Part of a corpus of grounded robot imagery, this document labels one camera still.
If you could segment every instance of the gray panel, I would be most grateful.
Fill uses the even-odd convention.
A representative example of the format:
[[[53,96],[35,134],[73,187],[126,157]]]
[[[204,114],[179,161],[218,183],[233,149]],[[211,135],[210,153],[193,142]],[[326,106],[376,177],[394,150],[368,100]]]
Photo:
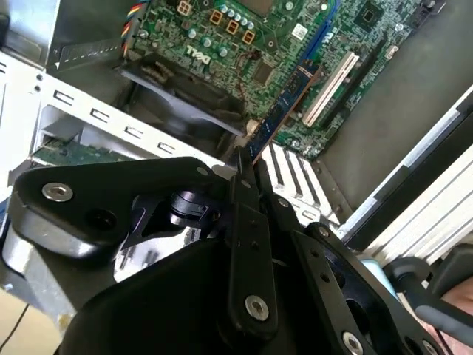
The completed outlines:
[[[357,208],[473,83],[473,1],[448,1],[409,38],[324,154]]]
[[[120,38],[126,14],[136,3],[136,0],[62,0],[47,65],[59,61],[65,46]]]
[[[11,34],[7,37],[7,43],[35,63],[45,63],[59,1],[0,1],[0,11],[10,17]]]

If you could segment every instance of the motherboard label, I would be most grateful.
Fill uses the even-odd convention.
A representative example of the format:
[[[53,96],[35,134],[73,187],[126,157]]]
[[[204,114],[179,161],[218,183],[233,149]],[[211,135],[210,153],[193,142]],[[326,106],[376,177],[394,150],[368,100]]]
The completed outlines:
[[[307,28],[305,28],[301,24],[296,24],[292,32],[292,35],[296,37],[298,40],[302,41],[305,35],[307,35],[307,32],[309,32]]]
[[[202,52],[199,52],[192,46],[187,46],[187,54],[189,54],[192,58],[197,59],[198,61],[203,62],[204,64],[209,64],[211,58],[208,55],[205,55]]]

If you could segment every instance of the dell logo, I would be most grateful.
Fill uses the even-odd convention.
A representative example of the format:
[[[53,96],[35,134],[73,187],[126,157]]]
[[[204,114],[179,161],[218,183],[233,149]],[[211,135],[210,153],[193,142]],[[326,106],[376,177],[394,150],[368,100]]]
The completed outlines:
[[[210,63],[210,57],[208,55],[204,55],[204,53],[199,52],[192,46],[187,46],[187,54],[191,55],[192,58],[196,58],[198,61],[203,62],[204,64]]]

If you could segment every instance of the motherboard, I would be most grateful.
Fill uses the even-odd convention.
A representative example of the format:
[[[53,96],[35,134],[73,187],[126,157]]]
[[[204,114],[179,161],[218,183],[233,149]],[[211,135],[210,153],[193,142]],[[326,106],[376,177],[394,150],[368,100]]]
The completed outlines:
[[[418,26],[421,0],[154,0],[132,45],[245,106],[253,157],[271,139],[326,147]]]

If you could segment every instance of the colorful wire bundle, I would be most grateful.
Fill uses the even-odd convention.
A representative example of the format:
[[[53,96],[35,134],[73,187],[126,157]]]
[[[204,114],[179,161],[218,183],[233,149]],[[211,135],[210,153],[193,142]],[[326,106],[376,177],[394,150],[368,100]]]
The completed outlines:
[[[138,2],[135,6],[133,6],[128,14],[126,15],[126,21],[125,24],[123,25],[123,30],[121,32],[121,46],[123,48],[123,56],[126,55],[126,52],[128,52],[128,44],[126,43],[126,40],[128,39],[128,34],[130,31],[130,27],[132,24],[132,19],[135,17],[138,11],[141,10],[143,6],[145,6],[147,3],[149,3],[149,0],[143,0]]]

